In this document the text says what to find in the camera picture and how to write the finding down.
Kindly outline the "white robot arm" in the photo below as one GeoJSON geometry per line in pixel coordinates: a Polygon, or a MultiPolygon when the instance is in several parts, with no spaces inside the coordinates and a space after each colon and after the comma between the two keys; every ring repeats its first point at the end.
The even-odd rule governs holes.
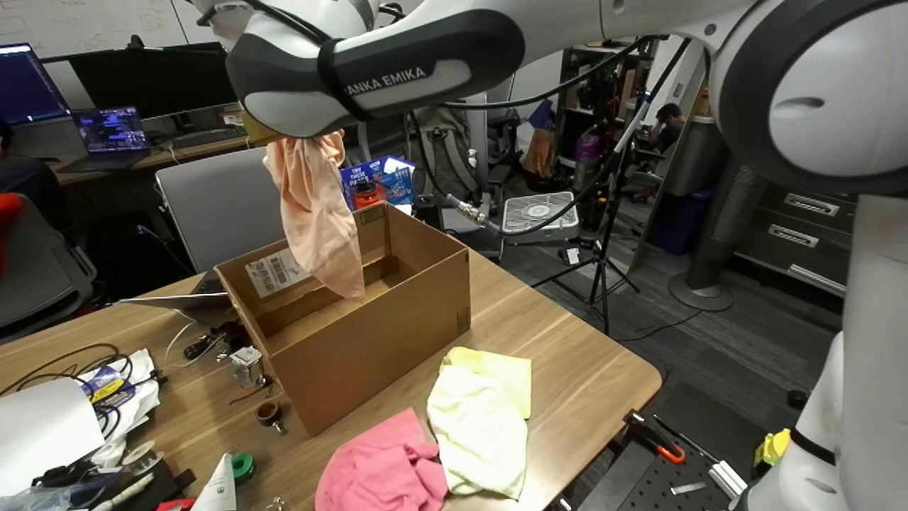
{"type": "Polygon", "coordinates": [[[744,167],[858,199],[839,333],[734,511],[908,511],[908,0],[418,0],[393,23],[377,0],[187,2],[275,135],[483,93],[590,42],[700,46],[744,167]]]}

